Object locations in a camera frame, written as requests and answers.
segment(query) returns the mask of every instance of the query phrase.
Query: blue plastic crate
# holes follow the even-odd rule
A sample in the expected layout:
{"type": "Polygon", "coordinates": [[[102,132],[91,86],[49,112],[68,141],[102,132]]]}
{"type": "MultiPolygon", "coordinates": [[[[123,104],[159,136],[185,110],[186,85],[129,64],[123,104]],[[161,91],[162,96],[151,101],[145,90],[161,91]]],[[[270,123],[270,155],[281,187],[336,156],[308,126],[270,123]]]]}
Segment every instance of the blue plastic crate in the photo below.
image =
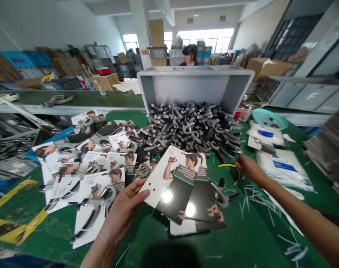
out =
{"type": "Polygon", "coordinates": [[[26,54],[37,67],[53,66],[53,62],[44,51],[24,51],[23,53],[26,54]]]}

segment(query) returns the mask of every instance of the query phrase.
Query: pliers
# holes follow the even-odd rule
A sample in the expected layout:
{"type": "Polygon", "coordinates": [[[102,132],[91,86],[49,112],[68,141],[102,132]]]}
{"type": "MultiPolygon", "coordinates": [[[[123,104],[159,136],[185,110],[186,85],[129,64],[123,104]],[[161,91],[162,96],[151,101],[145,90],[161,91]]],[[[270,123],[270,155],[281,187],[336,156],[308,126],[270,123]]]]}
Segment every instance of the pliers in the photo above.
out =
{"type": "MultiPolygon", "coordinates": [[[[218,168],[221,168],[223,166],[229,166],[229,167],[232,167],[232,168],[237,168],[237,166],[235,164],[221,164],[221,165],[217,165],[218,168]]],[[[238,171],[238,176],[237,176],[236,181],[234,182],[234,186],[236,186],[238,184],[238,182],[241,180],[241,170],[237,168],[237,171],[238,171]]]]}

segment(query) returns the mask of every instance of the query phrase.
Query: hand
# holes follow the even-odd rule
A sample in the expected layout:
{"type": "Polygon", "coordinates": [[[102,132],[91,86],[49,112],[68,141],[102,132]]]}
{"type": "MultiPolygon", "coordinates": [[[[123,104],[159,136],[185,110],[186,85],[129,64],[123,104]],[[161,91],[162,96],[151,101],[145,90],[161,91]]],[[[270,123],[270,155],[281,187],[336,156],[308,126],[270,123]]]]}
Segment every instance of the hand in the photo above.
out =
{"type": "Polygon", "coordinates": [[[185,210],[180,210],[178,214],[178,218],[180,218],[181,220],[184,220],[184,215],[185,215],[185,210]]]}
{"type": "Polygon", "coordinates": [[[266,173],[259,167],[255,160],[244,154],[236,159],[236,167],[245,173],[253,182],[262,187],[262,182],[269,179],[266,173]]]}
{"type": "Polygon", "coordinates": [[[113,202],[100,233],[110,236],[115,243],[121,241],[130,228],[135,213],[142,201],[150,195],[150,190],[140,192],[147,178],[140,179],[128,185],[113,202]]]}

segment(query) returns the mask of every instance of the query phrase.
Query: white plastic bag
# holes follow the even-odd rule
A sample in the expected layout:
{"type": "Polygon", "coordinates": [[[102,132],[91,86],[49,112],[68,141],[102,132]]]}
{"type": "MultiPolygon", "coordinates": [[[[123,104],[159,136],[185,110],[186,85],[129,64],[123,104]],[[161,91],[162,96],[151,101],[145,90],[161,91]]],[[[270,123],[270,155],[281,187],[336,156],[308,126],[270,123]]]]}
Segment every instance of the white plastic bag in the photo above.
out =
{"type": "Polygon", "coordinates": [[[285,187],[314,192],[313,185],[294,152],[276,149],[277,156],[255,151],[259,166],[273,180],[285,187]]]}
{"type": "Polygon", "coordinates": [[[285,146],[281,130],[267,127],[250,121],[250,129],[246,132],[250,136],[259,139],[262,143],[285,146]]]}

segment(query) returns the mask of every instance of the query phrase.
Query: cardboard box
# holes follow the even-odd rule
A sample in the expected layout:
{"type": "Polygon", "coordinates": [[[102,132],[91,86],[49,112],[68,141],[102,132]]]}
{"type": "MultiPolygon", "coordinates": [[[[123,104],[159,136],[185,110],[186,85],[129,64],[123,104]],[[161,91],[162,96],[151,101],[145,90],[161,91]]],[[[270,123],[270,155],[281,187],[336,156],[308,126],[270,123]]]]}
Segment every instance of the cardboard box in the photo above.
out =
{"type": "Polygon", "coordinates": [[[107,76],[100,76],[96,74],[90,77],[90,81],[96,90],[99,90],[100,85],[103,90],[116,90],[116,88],[112,85],[119,84],[117,74],[109,74],[107,76]]]}
{"type": "Polygon", "coordinates": [[[169,59],[158,59],[158,66],[169,66],[169,59]]]}
{"type": "Polygon", "coordinates": [[[117,54],[118,58],[120,59],[121,63],[122,64],[126,64],[126,63],[129,63],[129,60],[128,58],[126,57],[125,53],[119,53],[117,54]]]}
{"type": "Polygon", "coordinates": [[[267,60],[269,58],[251,58],[249,60],[246,69],[255,71],[253,83],[262,83],[265,76],[282,76],[292,67],[291,63],[278,60],[273,60],[272,64],[264,65],[267,60]]]}
{"type": "Polygon", "coordinates": [[[158,62],[159,59],[151,59],[151,64],[152,66],[159,66],[159,62],[158,62]]]}
{"type": "Polygon", "coordinates": [[[16,81],[16,83],[24,86],[24,87],[30,87],[32,89],[39,89],[42,90],[39,83],[42,81],[42,77],[32,78],[32,79],[25,79],[25,80],[19,80],[16,81]]]}
{"type": "Polygon", "coordinates": [[[163,20],[150,20],[149,24],[151,28],[152,45],[154,47],[164,47],[163,20]]]}

